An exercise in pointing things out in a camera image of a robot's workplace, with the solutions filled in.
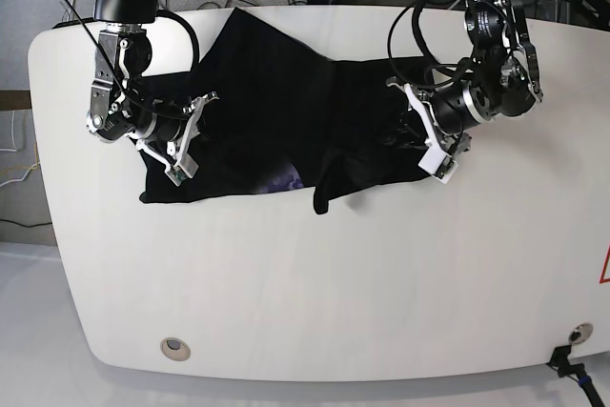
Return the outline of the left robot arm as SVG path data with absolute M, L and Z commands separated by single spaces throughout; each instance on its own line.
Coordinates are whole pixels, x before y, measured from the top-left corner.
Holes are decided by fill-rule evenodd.
M 429 49 L 419 24 L 430 0 L 416 0 L 412 32 L 428 63 L 414 92 L 437 132 L 458 137 L 497 115 L 518 117 L 542 101 L 538 55 L 531 42 L 521 0 L 461 0 L 471 53 L 442 63 Z

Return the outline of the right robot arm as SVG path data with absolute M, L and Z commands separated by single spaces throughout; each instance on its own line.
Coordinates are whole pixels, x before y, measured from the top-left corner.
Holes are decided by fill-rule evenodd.
M 144 27 L 167 18 L 188 34 L 192 63 L 185 78 L 194 76 L 199 42 L 193 27 L 179 15 L 159 7 L 159 0 L 96 0 L 93 19 L 105 25 L 99 32 L 91 84 L 88 130 L 106 142 L 124 136 L 166 149 L 187 129 L 194 108 L 188 84 L 168 95 L 152 92 L 142 75 L 153 59 L 153 46 Z

